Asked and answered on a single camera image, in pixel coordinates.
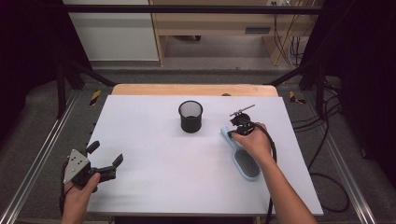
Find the floor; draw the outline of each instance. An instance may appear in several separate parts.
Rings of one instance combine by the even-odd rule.
[[[287,63],[272,66],[269,55],[260,37],[239,36],[202,36],[196,41],[192,36],[174,36],[168,41],[167,54],[163,66],[155,62],[92,62],[95,70],[101,75],[126,83],[248,83],[263,84],[285,75],[292,69]],[[27,96],[26,106],[17,120],[8,140],[1,144],[0,150],[0,213],[2,218],[7,208],[15,208],[13,215],[18,217],[17,223],[59,223],[57,197],[59,192],[60,164],[68,155],[70,148],[82,148],[90,139],[90,132],[100,115],[106,95],[111,88],[101,85],[90,77],[83,76],[86,86],[83,91],[68,90],[68,96],[75,97],[75,105],[67,117],[66,123],[59,124],[58,135],[50,136],[54,141],[46,141],[57,113],[56,83],[51,82],[32,90]],[[314,116],[309,104],[300,104],[290,100],[290,92],[295,98],[309,103],[312,92],[303,92],[298,88],[299,77],[277,87],[278,93],[284,98],[291,121]],[[339,85],[339,80],[332,80]],[[102,91],[95,106],[89,106],[92,93]],[[329,99],[331,92],[326,92]],[[334,212],[325,210],[320,223],[396,223],[396,192],[384,177],[375,161],[364,159],[359,151],[353,133],[348,127],[346,118],[336,113],[330,120],[331,137],[335,144],[335,152],[341,158],[352,176],[352,184],[346,186],[349,191],[351,205],[346,211]],[[322,139],[322,128],[317,126],[306,132],[296,132],[304,159],[312,160]],[[327,142],[319,154],[312,171],[331,176],[340,183],[345,183],[343,171],[339,170],[334,161],[334,146]],[[32,168],[37,160],[43,159],[40,166]],[[330,208],[342,208],[347,200],[345,193],[332,181],[312,176],[318,190],[320,201]],[[363,200],[354,200],[359,195]],[[374,219],[364,221],[357,214],[359,208],[368,207]],[[89,221],[106,221],[106,217],[89,216]]]

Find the person's right hand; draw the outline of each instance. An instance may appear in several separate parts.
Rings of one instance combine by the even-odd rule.
[[[259,122],[257,124],[267,130],[264,124]],[[263,162],[268,158],[272,159],[270,141],[259,128],[255,127],[253,132],[248,135],[233,133],[233,139],[240,143],[256,161]]]

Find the white tabletop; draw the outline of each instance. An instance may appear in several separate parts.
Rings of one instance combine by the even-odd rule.
[[[179,105],[194,100],[204,108],[198,133],[180,129]],[[253,182],[233,163],[220,128],[234,127],[230,115],[244,107],[265,123],[278,165],[314,215],[322,215],[285,105],[280,97],[110,95],[92,134],[101,146],[89,155],[93,167],[119,154],[117,178],[101,183],[88,212],[112,216],[258,216],[268,209],[262,175]]]

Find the gray floor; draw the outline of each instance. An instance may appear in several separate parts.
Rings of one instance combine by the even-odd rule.
[[[165,65],[160,67],[150,63],[122,63],[115,70],[114,64],[96,64],[97,71],[109,79],[122,83],[249,83],[262,84],[287,73],[290,66],[283,64],[273,67],[263,43],[258,37],[228,38],[203,36],[200,42],[192,37],[176,36],[169,40]],[[85,77],[87,84],[78,92],[76,105],[53,146],[35,184],[19,212],[19,222],[29,218],[50,219],[56,223],[60,214],[58,197],[60,188],[60,170],[64,158],[71,148],[83,148],[90,139],[106,95],[111,88],[105,87]],[[292,103],[290,91],[298,99],[306,98],[294,78],[277,88],[284,98],[290,120],[307,119],[314,116],[307,104]],[[92,94],[101,90],[96,105],[89,105]],[[3,213],[25,175],[34,163],[36,155],[46,140],[56,116],[56,83],[51,82],[32,90],[27,96],[26,106],[14,125],[9,138],[2,143],[0,150],[0,211]],[[348,167],[356,179],[365,201],[371,208],[377,223],[396,223],[396,192],[380,168],[373,160],[361,156],[360,146],[348,127],[346,118],[336,114],[331,118],[332,137],[340,149]],[[312,160],[321,133],[319,128],[296,133],[306,163]],[[312,172],[329,175],[341,182],[336,167],[325,146],[315,161]],[[332,182],[312,177],[318,191],[320,202],[331,208],[341,208],[346,203],[344,193]],[[325,211],[318,217],[320,223],[361,223],[354,205],[343,213]],[[89,216],[88,220],[107,220],[107,217]]]

